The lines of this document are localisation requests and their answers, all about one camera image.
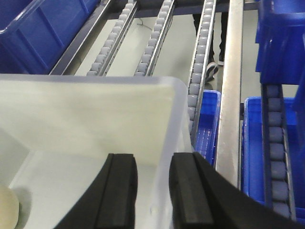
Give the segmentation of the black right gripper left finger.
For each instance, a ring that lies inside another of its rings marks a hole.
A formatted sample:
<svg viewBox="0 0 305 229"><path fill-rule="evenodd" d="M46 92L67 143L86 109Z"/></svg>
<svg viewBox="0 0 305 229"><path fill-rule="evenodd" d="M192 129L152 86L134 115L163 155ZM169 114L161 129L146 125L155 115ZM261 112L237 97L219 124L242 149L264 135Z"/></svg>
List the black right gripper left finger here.
<svg viewBox="0 0 305 229"><path fill-rule="evenodd" d="M98 175L58 229L133 229L138 189L132 154L108 154Z"/></svg>

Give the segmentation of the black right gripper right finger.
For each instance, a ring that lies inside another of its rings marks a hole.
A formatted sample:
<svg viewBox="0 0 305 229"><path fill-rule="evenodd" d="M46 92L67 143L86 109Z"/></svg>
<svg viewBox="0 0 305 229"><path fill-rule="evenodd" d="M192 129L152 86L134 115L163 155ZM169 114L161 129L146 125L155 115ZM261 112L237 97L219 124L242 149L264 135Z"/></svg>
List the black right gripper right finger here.
<svg viewBox="0 0 305 229"><path fill-rule="evenodd" d="M174 153L169 190L175 229L303 229L254 201L199 153Z"/></svg>

